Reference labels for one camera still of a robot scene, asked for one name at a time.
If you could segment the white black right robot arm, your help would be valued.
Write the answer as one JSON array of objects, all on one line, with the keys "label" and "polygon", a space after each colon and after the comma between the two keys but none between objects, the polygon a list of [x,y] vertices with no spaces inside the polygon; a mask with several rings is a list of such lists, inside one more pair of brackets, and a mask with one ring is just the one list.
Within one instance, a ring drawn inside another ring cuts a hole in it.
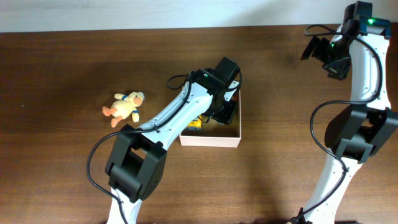
[{"label": "white black right robot arm", "polygon": [[361,166],[376,155],[397,129],[386,88],[386,55],[391,23],[373,17],[370,2],[356,1],[345,9],[337,29],[309,33],[312,39],[302,60],[322,62],[328,77],[344,80],[352,74],[349,100],[332,100],[318,105],[310,124],[324,106],[346,105],[328,124],[323,142],[315,143],[326,152],[326,161],[315,190],[290,223],[335,223],[338,206],[351,179]]}]

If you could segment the yellow plush duck toy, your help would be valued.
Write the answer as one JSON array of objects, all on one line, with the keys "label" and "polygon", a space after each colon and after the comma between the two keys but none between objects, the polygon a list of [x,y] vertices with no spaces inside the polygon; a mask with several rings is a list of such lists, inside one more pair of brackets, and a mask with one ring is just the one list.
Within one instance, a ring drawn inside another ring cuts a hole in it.
[{"label": "yellow plush duck toy", "polygon": [[116,101],[108,108],[103,106],[102,113],[111,119],[111,127],[115,128],[118,123],[125,120],[129,116],[132,117],[134,123],[140,120],[139,110],[137,109],[144,102],[145,96],[141,91],[134,91],[128,95],[117,93],[114,95]]}]

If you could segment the pink cardboard box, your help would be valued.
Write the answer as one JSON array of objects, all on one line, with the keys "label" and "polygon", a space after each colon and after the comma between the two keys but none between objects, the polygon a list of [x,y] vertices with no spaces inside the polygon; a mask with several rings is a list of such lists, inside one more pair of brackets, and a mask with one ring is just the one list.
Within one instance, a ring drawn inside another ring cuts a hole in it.
[{"label": "pink cardboard box", "polygon": [[188,130],[187,128],[179,135],[182,146],[200,147],[238,147],[242,138],[241,124],[241,94],[238,94],[238,110],[230,125],[219,124],[211,119],[208,123],[203,123],[201,130]]}]

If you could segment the yellow grey toy truck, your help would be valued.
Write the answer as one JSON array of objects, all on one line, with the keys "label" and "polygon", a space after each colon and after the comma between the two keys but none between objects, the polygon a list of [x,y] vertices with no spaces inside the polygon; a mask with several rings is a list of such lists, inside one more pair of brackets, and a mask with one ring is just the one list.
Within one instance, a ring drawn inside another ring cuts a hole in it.
[{"label": "yellow grey toy truck", "polygon": [[202,115],[197,116],[195,119],[193,119],[187,126],[188,130],[201,130],[202,128]]}]

